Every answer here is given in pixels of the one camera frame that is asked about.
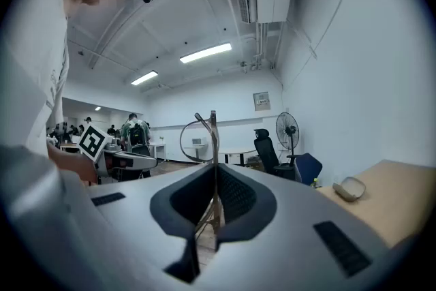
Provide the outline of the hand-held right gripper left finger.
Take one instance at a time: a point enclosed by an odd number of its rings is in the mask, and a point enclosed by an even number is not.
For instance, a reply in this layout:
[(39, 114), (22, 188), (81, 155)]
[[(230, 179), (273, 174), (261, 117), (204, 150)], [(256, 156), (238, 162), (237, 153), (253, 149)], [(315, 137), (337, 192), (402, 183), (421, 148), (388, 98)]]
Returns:
[(196, 243), (214, 175), (199, 165), (90, 189), (115, 291), (215, 291), (214, 279), (202, 279)]

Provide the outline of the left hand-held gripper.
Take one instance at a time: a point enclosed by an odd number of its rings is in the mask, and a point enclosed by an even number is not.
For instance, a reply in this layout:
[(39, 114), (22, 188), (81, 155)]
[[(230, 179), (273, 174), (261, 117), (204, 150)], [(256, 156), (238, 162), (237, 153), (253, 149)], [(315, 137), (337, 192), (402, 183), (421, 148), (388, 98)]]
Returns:
[(99, 177), (111, 177), (113, 169), (112, 166), (108, 169), (106, 160), (110, 159), (110, 162), (112, 162), (111, 159), (115, 153), (117, 153), (118, 168), (150, 170), (157, 166), (157, 160), (151, 156), (120, 152), (121, 146), (118, 142), (92, 123), (85, 127), (77, 147), (83, 155), (93, 162)]

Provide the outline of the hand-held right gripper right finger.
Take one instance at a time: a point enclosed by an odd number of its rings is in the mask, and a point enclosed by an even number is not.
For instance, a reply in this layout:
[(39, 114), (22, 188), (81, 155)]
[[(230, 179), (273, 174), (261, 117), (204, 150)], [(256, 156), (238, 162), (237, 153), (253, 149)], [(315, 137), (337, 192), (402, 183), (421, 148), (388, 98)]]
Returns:
[(204, 269), (206, 291), (362, 291), (381, 277), (388, 246), (362, 220), (320, 191), (236, 165), (221, 184), (239, 183), (242, 213), (221, 187), (225, 226)]

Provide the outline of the beige glasses case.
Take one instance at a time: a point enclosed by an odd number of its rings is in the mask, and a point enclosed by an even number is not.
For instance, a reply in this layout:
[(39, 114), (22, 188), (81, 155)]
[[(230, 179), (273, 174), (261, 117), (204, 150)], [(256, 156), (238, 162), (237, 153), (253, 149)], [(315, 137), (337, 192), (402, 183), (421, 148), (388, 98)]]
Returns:
[(366, 191), (366, 185), (356, 177), (346, 177), (341, 183), (333, 183), (334, 192), (346, 202), (355, 202)]

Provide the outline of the dark-framed eyeglasses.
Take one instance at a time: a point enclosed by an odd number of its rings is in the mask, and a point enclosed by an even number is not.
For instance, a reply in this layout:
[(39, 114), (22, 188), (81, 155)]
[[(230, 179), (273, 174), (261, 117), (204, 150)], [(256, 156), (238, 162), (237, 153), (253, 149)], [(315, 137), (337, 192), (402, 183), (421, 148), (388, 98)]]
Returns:
[[(217, 128), (216, 111), (212, 110), (211, 115), (207, 120), (203, 119), (199, 113), (195, 113), (194, 117), (196, 118), (194, 121), (186, 124), (182, 128), (180, 136), (179, 136), (179, 147), (181, 149), (182, 154), (186, 158), (190, 159), (191, 161), (198, 162), (198, 163), (212, 164), (214, 167), (214, 194), (213, 194), (212, 203), (209, 204), (204, 216), (201, 218), (200, 222), (197, 224), (196, 232), (202, 227), (205, 228), (206, 224), (210, 224), (213, 228), (214, 234), (217, 234), (220, 227), (221, 227), (221, 203), (220, 203), (220, 199), (219, 199), (219, 195), (218, 195), (218, 185), (217, 185), (217, 177), (218, 177), (217, 176), (217, 166), (219, 164), (219, 160), (218, 160), (219, 132), (218, 132), (218, 128)], [(183, 138), (183, 134), (184, 134), (185, 130), (188, 127), (190, 127), (194, 124), (197, 124), (197, 123), (200, 123), (206, 129), (206, 131), (209, 133), (209, 136), (211, 137), (213, 156), (209, 160), (200, 159), (198, 152), (196, 152), (197, 153), (196, 156), (190, 156), (185, 152), (185, 150), (183, 148), (182, 138)]]

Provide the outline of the person's left forearm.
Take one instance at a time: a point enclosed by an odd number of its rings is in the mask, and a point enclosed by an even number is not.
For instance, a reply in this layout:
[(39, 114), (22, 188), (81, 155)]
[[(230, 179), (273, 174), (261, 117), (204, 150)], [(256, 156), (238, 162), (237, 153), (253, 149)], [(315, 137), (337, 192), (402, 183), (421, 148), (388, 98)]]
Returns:
[(97, 173), (91, 159), (79, 153), (67, 153), (47, 143), (48, 157), (61, 170), (75, 172), (82, 181), (97, 184)]

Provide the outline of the white office table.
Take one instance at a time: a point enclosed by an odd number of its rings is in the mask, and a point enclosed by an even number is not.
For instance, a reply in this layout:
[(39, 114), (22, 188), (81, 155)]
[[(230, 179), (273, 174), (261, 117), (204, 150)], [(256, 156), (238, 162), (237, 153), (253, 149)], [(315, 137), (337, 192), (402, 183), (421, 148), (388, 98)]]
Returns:
[(221, 148), (219, 150), (219, 158), (222, 159), (225, 164), (239, 166), (245, 166), (248, 158), (255, 155), (257, 155), (257, 151), (251, 148)]
[(167, 150), (165, 143), (151, 142), (149, 144), (149, 149), (152, 157), (156, 159), (162, 159), (164, 162), (167, 161)]

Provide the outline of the blue office chair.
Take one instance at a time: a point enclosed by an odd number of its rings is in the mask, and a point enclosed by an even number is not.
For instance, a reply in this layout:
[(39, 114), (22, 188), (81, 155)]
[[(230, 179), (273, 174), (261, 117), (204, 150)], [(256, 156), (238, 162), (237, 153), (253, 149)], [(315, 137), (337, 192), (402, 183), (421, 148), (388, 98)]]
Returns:
[(314, 178), (318, 178), (322, 171), (322, 164), (310, 153), (299, 155), (294, 161), (295, 179), (299, 183), (309, 185)]

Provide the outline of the long ceiling light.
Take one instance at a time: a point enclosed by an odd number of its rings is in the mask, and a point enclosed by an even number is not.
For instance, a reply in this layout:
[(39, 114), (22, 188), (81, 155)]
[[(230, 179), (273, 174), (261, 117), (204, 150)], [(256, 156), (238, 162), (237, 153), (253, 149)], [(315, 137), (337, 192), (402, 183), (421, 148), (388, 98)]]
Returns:
[(205, 57), (217, 55), (223, 52), (231, 51), (232, 45), (231, 43), (220, 44), (217, 46), (213, 46), (210, 48), (206, 48), (204, 50), (200, 50), (189, 55), (185, 55), (180, 58), (180, 61), (184, 64), (190, 63), (192, 61), (196, 61), (198, 59), (203, 59)]
[(142, 84), (143, 82), (146, 82), (146, 81), (148, 81), (154, 77), (157, 77), (157, 76), (158, 76), (158, 73), (156, 71), (151, 71), (151, 72), (135, 79), (134, 81), (131, 82), (131, 84), (133, 86), (138, 86), (138, 85)]

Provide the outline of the black headrest office chair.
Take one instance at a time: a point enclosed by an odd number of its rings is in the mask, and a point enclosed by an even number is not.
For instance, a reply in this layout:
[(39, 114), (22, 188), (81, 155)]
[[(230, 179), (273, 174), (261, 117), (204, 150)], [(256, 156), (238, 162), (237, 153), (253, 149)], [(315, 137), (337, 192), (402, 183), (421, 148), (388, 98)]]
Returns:
[(294, 181), (296, 179), (294, 162), (297, 156), (291, 154), (289, 163), (280, 164), (269, 132), (266, 129), (255, 129), (255, 137), (254, 146), (266, 173)]

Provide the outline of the black standing fan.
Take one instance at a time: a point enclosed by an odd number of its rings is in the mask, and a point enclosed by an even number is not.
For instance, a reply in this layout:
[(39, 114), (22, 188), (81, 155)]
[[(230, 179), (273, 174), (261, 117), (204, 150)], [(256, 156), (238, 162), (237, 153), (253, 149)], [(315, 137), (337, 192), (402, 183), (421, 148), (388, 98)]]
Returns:
[(281, 146), (290, 151), (287, 158), (290, 160), (290, 165), (293, 166), (297, 156), (294, 150), (299, 141), (299, 127), (295, 118), (288, 112), (282, 112), (276, 120), (276, 135)]

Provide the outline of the person's light grey shirt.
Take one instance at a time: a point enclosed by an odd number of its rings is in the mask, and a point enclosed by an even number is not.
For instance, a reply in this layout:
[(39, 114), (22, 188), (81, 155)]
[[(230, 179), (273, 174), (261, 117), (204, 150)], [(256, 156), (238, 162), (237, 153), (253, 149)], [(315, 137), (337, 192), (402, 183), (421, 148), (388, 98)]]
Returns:
[(0, 144), (46, 157), (69, 68), (63, 0), (13, 0), (0, 25)]

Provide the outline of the grey wall panel box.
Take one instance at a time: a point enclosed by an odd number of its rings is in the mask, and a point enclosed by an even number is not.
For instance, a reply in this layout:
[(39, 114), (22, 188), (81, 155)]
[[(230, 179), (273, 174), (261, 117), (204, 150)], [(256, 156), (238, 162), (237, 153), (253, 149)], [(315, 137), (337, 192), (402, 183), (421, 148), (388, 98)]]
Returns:
[(268, 92), (254, 93), (253, 101), (256, 112), (270, 110), (270, 99)]

